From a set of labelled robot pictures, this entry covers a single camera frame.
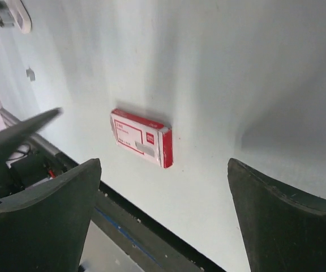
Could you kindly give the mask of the red white staple box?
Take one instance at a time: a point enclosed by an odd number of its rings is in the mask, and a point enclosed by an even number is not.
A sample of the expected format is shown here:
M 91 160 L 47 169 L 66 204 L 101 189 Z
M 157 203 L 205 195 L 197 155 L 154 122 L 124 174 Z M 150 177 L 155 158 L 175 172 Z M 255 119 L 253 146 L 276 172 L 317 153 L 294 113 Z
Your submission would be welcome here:
M 117 145 L 162 168 L 173 165 L 173 131 L 166 125 L 115 108 L 110 124 Z

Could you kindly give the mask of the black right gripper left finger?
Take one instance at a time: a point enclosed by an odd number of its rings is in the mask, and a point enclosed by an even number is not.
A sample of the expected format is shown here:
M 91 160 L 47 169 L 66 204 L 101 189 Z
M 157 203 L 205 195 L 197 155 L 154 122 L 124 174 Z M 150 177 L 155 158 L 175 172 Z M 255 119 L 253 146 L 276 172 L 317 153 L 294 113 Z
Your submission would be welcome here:
M 0 198 L 0 271 L 77 271 L 100 178 L 90 159 Z

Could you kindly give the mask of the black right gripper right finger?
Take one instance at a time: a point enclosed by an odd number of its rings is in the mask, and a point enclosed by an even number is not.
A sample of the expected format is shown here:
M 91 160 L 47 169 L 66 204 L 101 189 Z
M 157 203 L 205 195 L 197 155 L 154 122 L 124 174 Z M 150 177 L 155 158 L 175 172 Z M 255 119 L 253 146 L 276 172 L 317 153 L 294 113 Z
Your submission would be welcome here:
M 251 271 L 326 271 L 326 199 L 233 158 L 228 182 Z

